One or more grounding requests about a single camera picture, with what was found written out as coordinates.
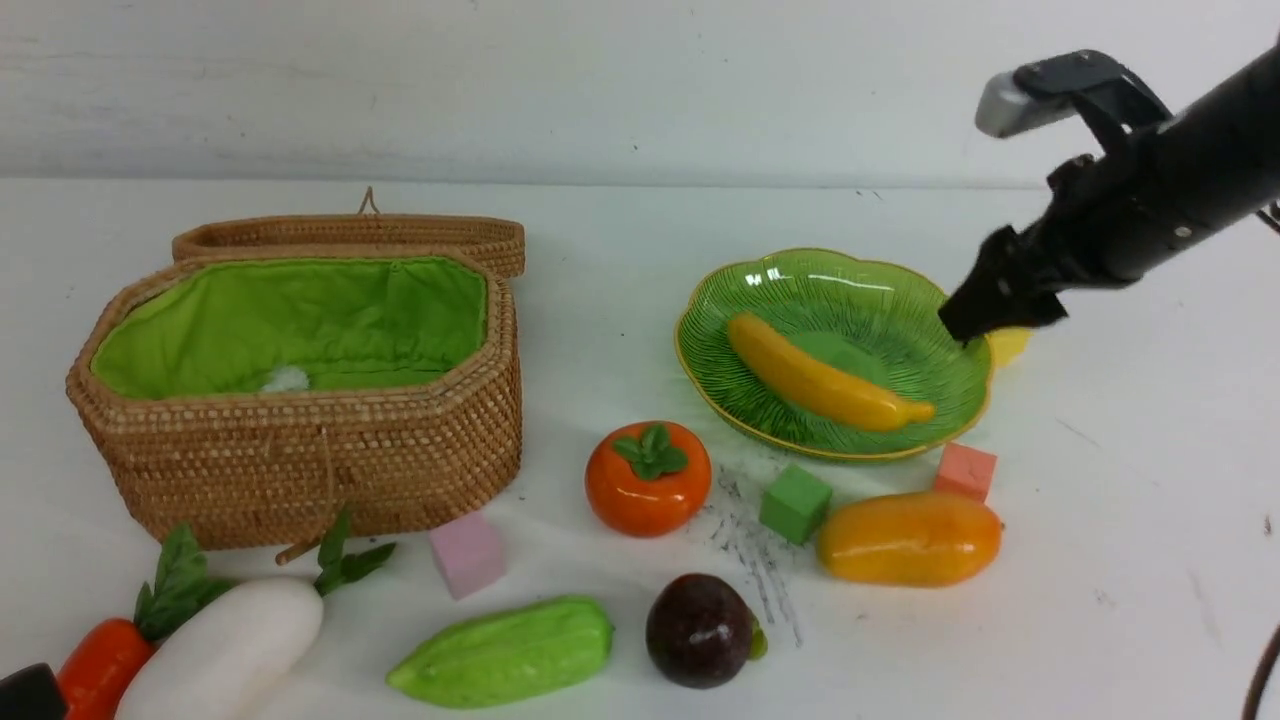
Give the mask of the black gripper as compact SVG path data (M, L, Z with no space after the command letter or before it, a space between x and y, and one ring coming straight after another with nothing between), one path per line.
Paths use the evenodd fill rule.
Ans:
M956 341L1052 325L1068 318L1061 292L1124 290L1190 247L1190 220L1134 152L1071 159L1047 183L1043 214L1021 231L992 232L940 307Z

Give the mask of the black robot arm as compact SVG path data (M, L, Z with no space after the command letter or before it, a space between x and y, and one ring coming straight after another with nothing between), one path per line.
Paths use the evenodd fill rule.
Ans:
M1041 328L1068 314L1069 290L1124 290L1156 266L1279 195L1279 55L1275 47L1181 111L1097 50L1066 53L993 76L975 127L1009 138L1082 118L1102 152L1047 176L1052 199L1027 228L980 245L938 311L966 343L1004 328Z

